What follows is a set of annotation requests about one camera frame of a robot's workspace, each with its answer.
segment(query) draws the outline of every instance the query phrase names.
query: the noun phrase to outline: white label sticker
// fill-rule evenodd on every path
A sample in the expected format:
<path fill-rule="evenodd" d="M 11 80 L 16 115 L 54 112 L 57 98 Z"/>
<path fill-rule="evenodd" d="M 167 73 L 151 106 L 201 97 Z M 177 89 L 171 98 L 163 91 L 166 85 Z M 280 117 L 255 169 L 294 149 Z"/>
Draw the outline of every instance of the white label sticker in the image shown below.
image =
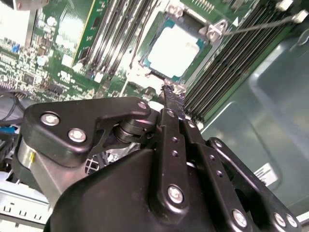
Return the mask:
<path fill-rule="evenodd" d="M 269 163 L 263 165 L 260 169 L 255 171 L 254 174 L 264 182 L 266 186 L 269 186 L 278 180 L 278 176 Z"/>

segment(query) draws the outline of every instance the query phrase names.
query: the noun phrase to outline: screw head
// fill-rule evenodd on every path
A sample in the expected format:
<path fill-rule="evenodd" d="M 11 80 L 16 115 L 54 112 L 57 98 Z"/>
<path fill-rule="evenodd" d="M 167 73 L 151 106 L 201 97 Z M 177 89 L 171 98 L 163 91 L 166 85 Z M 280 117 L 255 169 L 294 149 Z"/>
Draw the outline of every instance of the screw head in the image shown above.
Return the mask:
<path fill-rule="evenodd" d="M 297 227 L 297 222 L 294 220 L 294 218 L 291 215 L 287 214 L 286 218 L 288 219 L 291 226 L 293 226 L 295 228 Z"/>
<path fill-rule="evenodd" d="M 86 140 L 87 136 L 81 129 L 72 129 L 69 131 L 69 138 L 77 143 L 82 143 Z"/>
<path fill-rule="evenodd" d="M 170 111 L 170 110 L 168 110 L 167 113 L 168 113 L 168 115 L 171 116 L 171 117 L 174 117 L 174 116 L 175 116 L 174 113 L 173 113 L 172 111 Z"/>
<path fill-rule="evenodd" d="M 183 202 L 183 193 L 175 186 L 170 186 L 168 189 L 169 198 L 176 204 Z"/>
<path fill-rule="evenodd" d="M 143 103 L 142 101 L 138 103 L 139 107 L 142 109 L 147 109 L 147 106 L 145 105 L 145 103 Z"/>
<path fill-rule="evenodd" d="M 54 114 L 44 114 L 41 116 L 41 122 L 52 127 L 59 124 L 60 119 Z"/>
<path fill-rule="evenodd" d="M 285 221 L 283 220 L 283 218 L 280 216 L 280 214 L 274 213 L 275 219 L 278 222 L 279 225 L 281 225 L 282 227 L 285 227 Z"/>
<path fill-rule="evenodd" d="M 191 128 L 194 128 L 194 127 L 195 127 L 195 125 L 194 125 L 194 123 L 193 123 L 192 121 L 188 121 L 188 124 L 189 124 L 189 126 L 190 126 Z"/>
<path fill-rule="evenodd" d="M 247 226 L 247 220 L 245 216 L 237 209 L 233 210 L 233 217 L 237 224 L 239 224 L 241 227 L 246 227 Z"/>
<path fill-rule="evenodd" d="M 214 143 L 215 143 L 218 147 L 222 147 L 222 143 L 220 143 L 218 140 L 214 141 Z"/>

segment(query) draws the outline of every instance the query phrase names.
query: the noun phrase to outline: black wire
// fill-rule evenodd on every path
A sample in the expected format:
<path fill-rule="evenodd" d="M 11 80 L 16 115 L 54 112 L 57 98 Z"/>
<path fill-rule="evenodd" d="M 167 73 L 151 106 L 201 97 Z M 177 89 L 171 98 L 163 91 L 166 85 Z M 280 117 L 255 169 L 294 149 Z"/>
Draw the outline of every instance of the black wire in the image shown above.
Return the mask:
<path fill-rule="evenodd" d="M 0 96 L 6 96 L 13 100 L 13 105 L 8 114 L 4 118 L 0 119 L 0 126 L 3 127 L 3 126 L 10 126 L 12 124 L 20 124 L 21 118 L 9 121 L 7 119 L 13 114 L 16 107 L 19 108 L 22 113 L 24 113 L 25 111 L 24 106 L 20 103 L 19 99 L 11 92 L 0 91 Z"/>
<path fill-rule="evenodd" d="M 6 120 L 6 121 L 0 121 L 0 127 L 10 126 L 13 124 L 21 124 L 22 118 L 13 119 L 13 120 Z"/>

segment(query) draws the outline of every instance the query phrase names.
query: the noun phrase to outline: electronic component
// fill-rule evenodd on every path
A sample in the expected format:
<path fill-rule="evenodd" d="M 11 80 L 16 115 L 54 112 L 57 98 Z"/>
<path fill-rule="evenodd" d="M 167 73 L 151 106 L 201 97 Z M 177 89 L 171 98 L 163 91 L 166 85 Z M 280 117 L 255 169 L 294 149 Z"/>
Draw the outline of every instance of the electronic component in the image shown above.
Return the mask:
<path fill-rule="evenodd" d="M 13 52 L 13 53 L 19 52 L 19 49 L 20 49 L 20 45 L 19 45 L 19 44 L 14 44 L 14 45 L 12 46 L 12 52 Z"/>
<path fill-rule="evenodd" d="M 54 83 L 49 83 L 47 84 L 47 87 L 46 89 L 56 95 L 61 95 L 63 92 L 64 92 L 64 88 L 59 86 L 59 85 L 56 85 Z"/>
<path fill-rule="evenodd" d="M 233 4 L 232 4 L 232 6 L 231 6 L 231 8 L 234 10 L 234 11 L 236 11 L 236 10 L 238 10 L 241 6 L 242 6 L 242 4 L 245 2 L 245 0 L 235 0 L 234 2 L 233 2 Z"/>
<path fill-rule="evenodd" d="M 41 39 L 41 45 L 42 45 L 42 46 L 45 46 L 45 44 L 46 44 L 46 41 L 47 41 L 47 39 L 45 39 L 45 38 L 42 38 L 42 39 Z"/>
<path fill-rule="evenodd" d="M 27 48 L 30 46 L 35 11 L 15 11 L 0 2 L 0 40 L 7 38 Z"/>
<path fill-rule="evenodd" d="M 166 13 L 141 64 L 164 78 L 179 81 L 208 44 L 201 30 L 205 25 L 188 14 L 180 18 Z"/>
<path fill-rule="evenodd" d="M 100 24 L 101 18 L 100 17 L 96 17 L 95 21 L 92 24 L 93 28 L 96 28 L 99 24 Z"/>
<path fill-rule="evenodd" d="M 52 42 L 50 40 L 47 40 L 45 43 L 45 47 L 48 49 L 52 46 Z"/>
<path fill-rule="evenodd" d="M 24 81 L 26 84 L 33 85 L 34 76 L 31 76 L 31 75 L 25 73 L 25 74 L 24 74 L 23 81 Z"/>
<path fill-rule="evenodd" d="M 38 48 L 38 56 L 43 56 L 43 55 L 45 55 L 45 49 L 42 48 L 42 47 L 39 47 Z"/>

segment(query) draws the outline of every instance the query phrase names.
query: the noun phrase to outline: metal bracket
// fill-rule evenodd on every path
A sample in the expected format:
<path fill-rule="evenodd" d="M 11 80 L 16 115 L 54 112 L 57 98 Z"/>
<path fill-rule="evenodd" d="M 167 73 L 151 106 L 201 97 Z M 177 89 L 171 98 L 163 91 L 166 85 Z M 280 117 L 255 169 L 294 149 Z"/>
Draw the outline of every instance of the metal bracket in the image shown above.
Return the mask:
<path fill-rule="evenodd" d="M 197 126 L 191 121 L 182 123 L 189 160 L 197 166 L 205 201 L 218 231 L 257 231 L 243 209 L 218 154 L 207 147 Z"/>
<path fill-rule="evenodd" d="M 164 108 L 156 132 L 156 156 L 150 188 L 150 208 L 166 224 L 178 224 L 189 211 L 184 137 L 177 115 Z"/>
<path fill-rule="evenodd" d="M 249 210 L 259 228 L 281 232 L 300 230 L 301 225 L 293 218 L 293 214 L 221 140 L 210 138 L 207 145 L 217 151 L 221 162 L 233 174 L 231 178 L 234 188 L 250 196 L 247 198 Z"/>
<path fill-rule="evenodd" d="M 83 164 L 104 150 L 113 127 L 127 119 L 145 119 L 148 104 L 137 98 L 52 102 L 26 109 L 21 135 L 25 143 L 66 167 Z"/>
<path fill-rule="evenodd" d="M 228 23 L 226 20 L 222 19 L 214 25 L 209 25 L 206 37 L 211 43 L 217 41 L 226 32 Z"/>
<path fill-rule="evenodd" d="M 69 186 L 87 176 L 85 164 L 77 168 L 63 167 L 29 147 L 23 139 L 17 158 L 31 171 L 52 207 Z"/>

